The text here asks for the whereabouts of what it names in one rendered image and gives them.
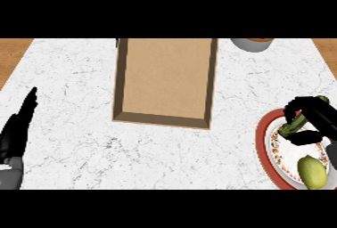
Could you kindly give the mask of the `open cardboard box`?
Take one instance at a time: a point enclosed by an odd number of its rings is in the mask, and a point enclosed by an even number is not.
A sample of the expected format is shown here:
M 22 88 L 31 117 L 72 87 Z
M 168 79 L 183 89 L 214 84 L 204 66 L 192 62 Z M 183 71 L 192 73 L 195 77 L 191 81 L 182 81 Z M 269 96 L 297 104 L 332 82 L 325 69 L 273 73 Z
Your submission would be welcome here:
M 208 129 L 216 38 L 120 38 L 114 120 Z

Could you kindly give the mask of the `grey pot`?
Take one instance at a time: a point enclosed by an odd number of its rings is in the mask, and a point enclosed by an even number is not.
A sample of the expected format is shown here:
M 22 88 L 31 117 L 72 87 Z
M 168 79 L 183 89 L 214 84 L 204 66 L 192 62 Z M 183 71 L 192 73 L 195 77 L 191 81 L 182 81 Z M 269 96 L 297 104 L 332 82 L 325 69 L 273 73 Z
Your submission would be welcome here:
M 272 38 L 263 39 L 250 39 L 250 38 L 232 38 L 230 41 L 233 42 L 235 46 L 251 53 L 263 52 L 273 41 Z

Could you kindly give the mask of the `green squash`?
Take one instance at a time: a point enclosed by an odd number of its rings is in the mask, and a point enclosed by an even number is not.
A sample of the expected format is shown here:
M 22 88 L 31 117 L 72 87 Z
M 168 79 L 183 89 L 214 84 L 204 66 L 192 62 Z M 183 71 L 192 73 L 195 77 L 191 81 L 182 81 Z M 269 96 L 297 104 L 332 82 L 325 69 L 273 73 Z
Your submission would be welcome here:
M 329 99 L 326 96 L 318 95 L 313 97 L 319 97 L 326 103 L 329 103 Z M 291 124 L 287 123 L 282 125 L 282 128 L 279 130 L 281 136 L 285 137 L 292 135 L 297 132 L 303 132 L 306 130 L 316 131 L 316 128 L 312 126 L 312 124 L 307 122 L 306 117 L 301 115 L 301 111 L 297 111 L 294 113 L 294 121 Z

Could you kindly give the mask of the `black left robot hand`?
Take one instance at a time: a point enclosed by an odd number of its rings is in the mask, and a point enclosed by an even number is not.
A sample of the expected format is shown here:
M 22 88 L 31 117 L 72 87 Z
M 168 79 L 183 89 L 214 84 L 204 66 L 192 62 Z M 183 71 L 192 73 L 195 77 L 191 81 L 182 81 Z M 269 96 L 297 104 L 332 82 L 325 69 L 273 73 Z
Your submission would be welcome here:
M 7 164 L 13 157 L 22 157 L 28 142 L 29 122 L 37 103 L 37 88 L 32 87 L 18 113 L 6 122 L 0 132 L 0 165 Z

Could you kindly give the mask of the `yellow green mango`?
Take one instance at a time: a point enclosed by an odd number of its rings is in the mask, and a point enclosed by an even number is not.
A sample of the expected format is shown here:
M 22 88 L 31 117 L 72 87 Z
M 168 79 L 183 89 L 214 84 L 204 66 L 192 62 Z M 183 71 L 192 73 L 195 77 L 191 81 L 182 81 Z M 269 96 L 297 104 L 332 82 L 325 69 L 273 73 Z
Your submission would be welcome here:
M 297 161 L 297 173 L 301 182 L 310 190 L 321 189 L 326 184 L 326 169 L 321 162 L 306 155 Z

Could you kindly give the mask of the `red rimmed white plate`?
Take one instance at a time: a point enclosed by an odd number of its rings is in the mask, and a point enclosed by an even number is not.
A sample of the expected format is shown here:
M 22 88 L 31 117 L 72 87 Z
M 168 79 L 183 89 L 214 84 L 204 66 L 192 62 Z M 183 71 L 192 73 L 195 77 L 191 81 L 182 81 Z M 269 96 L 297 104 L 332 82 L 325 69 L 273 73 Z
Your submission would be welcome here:
M 331 140 L 324 137 L 318 143 L 295 146 L 278 134 L 284 124 L 282 109 L 278 109 L 263 116 L 256 129 L 259 161 L 272 182 L 281 189 L 304 190 L 307 188 L 297 173 L 297 161 L 309 155 L 325 167 L 326 184 L 322 190 L 337 190 L 337 170 L 331 165 L 325 151 Z

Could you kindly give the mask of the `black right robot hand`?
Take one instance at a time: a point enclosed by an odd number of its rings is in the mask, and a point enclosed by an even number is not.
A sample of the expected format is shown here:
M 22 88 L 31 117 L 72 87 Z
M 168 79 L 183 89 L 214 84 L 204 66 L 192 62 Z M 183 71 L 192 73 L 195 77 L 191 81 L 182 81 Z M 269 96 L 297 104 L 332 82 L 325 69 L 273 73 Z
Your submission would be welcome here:
M 288 124 L 295 119 L 297 111 L 301 111 L 301 115 L 316 131 L 306 130 L 287 136 L 285 139 L 291 144 L 300 146 L 319 143 L 322 137 L 337 141 L 337 109 L 319 97 L 297 96 L 284 106 L 284 116 Z

